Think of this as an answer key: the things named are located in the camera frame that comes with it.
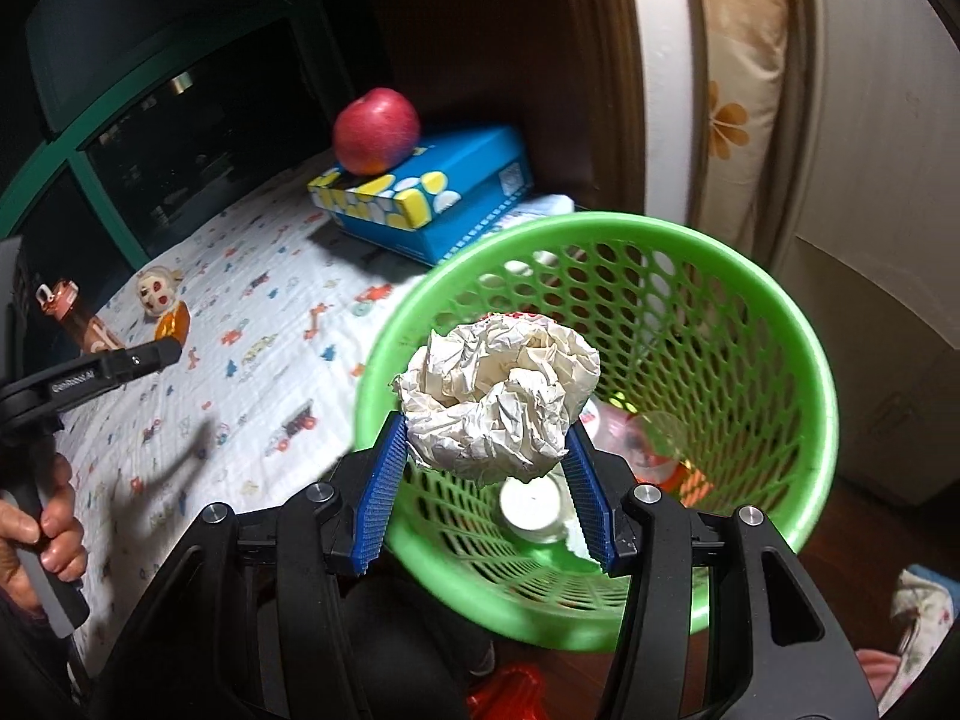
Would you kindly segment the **person's left hand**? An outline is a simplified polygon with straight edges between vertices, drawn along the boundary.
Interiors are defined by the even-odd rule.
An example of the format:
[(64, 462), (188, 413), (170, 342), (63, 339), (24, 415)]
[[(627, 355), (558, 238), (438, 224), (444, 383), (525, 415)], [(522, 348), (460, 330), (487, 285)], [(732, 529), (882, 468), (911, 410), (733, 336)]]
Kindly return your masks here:
[(62, 582), (76, 582), (85, 575), (88, 551), (83, 546), (85, 530), (75, 515), (75, 489), (71, 486), (71, 466), (60, 454), (53, 459), (52, 496), (41, 520), (36, 522), (20, 509), (2, 502), (2, 593), (14, 606), (31, 616), (43, 612), (41, 601), (16, 554), (18, 544), (36, 546), (41, 539), (46, 547), (39, 557), (46, 571)]

